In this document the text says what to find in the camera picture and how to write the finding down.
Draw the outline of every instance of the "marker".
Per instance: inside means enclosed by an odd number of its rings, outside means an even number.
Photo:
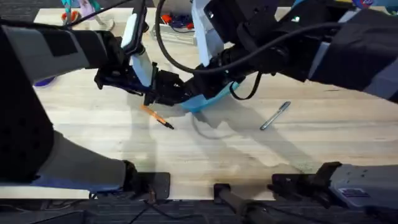
[[[268,119],[261,127],[260,130],[263,131],[265,130],[283,111],[287,109],[287,107],[290,105],[290,101],[286,101],[282,106],[280,106],[279,110],[276,111],[274,115],[272,115],[271,118]]]
[[[167,121],[165,121],[163,118],[161,118],[159,115],[156,114],[155,111],[149,109],[147,106],[145,105],[141,105],[141,109],[143,109],[146,113],[148,113],[149,115],[153,116],[160,124],[163,124],[165,127],[168,127],[170,129],[174,130],[174,127],[168,123]]]

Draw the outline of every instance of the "black floor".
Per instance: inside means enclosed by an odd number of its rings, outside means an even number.
[[[301,215],[311,217],[313,219],[321,220],[323,224],[331,223],[352,223],[352,224],[381,224],[383,222],[371,217],[367,217],[362,212],[355,212],[342,208],[331,208],[326,210],[314,203],[295,203],[295,202],[267,202],[278,209],[294,212]],[[82,202],[75,207],[66,208],[63,210],[45,211],[45,212],[1,212],[2,210],[12,210],[12,208],[2,207],[0,205],[0,223],[2,224],[16,224],[16,223],[34,223],[47,218],[56,217],[62,214],[71,213],[74,211],[85,211],[85,223],[90,224],[128,224],[143,208],[143,202],[130,202],[126,200],[118,200],[112,202]],[[189,214],[200,214],[203,217],[189,218],[178,221],[163,217],[153,210],[148,210],[134,223],[149,224],[149,223],[211,223],[211,224],[238,224],[240,219],[235,216],[232,211],[225,206],[215,205],[211,201],[173,201],[163,204],[159,207],[165,213],[173,216],[182,216]],[[275,220],[283,220],[284,223],[317,223],[315,220],[304,220],[296,218],[291,215],[285,215],[274,210],[269,210],[270,215]]]

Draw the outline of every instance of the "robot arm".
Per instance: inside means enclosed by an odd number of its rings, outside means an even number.
[[[340,27],[293,35],[228,73],[194,75],[206,99],[216,96],[225,83],[241,82],[246,75],[258,71],[363,91],[398,103],[398,76],[394,73],[398,66],[398,18],[369,9],[357,11],[350,4],[308,0],[276,22],[276,8],[263,7],[261,4],[265,3],[261,2],[251,8],[242,6],[240,0],[233,2],[237,7],[227,7],[223,12],[218,10],[224,4],[222,0],[213,0],[205,8],[207,14],[213,15],[208,18],[224,42],[235,45],[213,57],[210,66],[204,69],[237,62],[264,44],[303,27],[330,22],[339,22]]]

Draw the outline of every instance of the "toy figure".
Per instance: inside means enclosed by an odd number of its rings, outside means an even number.
[[[78,19],[78,12],[71,12],[72,7],[80,7],[81,16],[88,16],[96,11],[101,10],[100,4],[96,0],[62,0],[62,4],[65,6],[65,13],[62,16],[63,23],[68,24]],[[102,21],[99,16],[94,16],[88,20],[95,19],[96,22],[90,21],[91,30],[111,30],[113,28],[113,20]]]
[[[62,0],[62,4],[65,7],[65,12],[61,16],[63,25],[74,22],[80,18],[78,11],[72,11],[73,7],[79,7],[79,3],[76,0]]]

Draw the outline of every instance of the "wooden surface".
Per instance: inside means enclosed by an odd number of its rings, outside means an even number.
[[[62,11],[41,9],[36,22],[60,24]],[[113,18],[113,31],[121,35],[131,11],[113,9],[102,16]],[[152,26],[153,21],[149,9],[147,22]],[[190,77],[166,61],[149,34],[143,41],[161,69]],[[198,65],[196,47],[166,47],[180,63]],[[111,87],[98,90],[95,73],[75,71],[36,90],[55,129],[104,156],[132,161],[139,171],[170,172],[170,198],[209,199],[214,183],[227,182],[244,197],[272,199],[266,185],[274,173],[315,172],[328,161],[398,164],[398,105],[365,93],[264,75],[251,100],[227,96],[198,114],[151,106],[173,124],[172,131],[139,109],[141,97]],[[243,82],[239,95],[250,92],[254,78]],[[285,101],[292,102],[289,109],[260,131]],[[7,187],[0,197],[87,198],[87,192]]]

